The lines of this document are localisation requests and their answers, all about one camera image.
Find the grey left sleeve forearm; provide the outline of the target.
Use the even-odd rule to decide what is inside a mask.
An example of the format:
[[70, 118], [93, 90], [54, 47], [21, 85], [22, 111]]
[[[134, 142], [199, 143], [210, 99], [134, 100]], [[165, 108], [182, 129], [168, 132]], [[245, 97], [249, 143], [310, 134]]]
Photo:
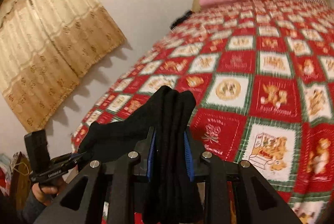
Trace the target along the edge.
[[47, 207], [46, 204], [50, 202], [50, 198], [50, 195], [42, 193], [36, 196], [33, 191], [30, 191], [24, 209], [18, 212], [20, 223], [34, 223]]

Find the left hand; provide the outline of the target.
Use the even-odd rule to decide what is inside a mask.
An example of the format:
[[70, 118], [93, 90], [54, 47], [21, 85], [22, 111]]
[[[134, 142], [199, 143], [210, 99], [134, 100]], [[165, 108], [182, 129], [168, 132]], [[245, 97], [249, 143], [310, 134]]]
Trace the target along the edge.
[[34, 197], [45, 206], [49, 206], [54, 196], [58, 196], [67, 186], [67, 183], [62, 177], [57, 178], [49, 186], [35, 183], [32, 186], [32, 193]]

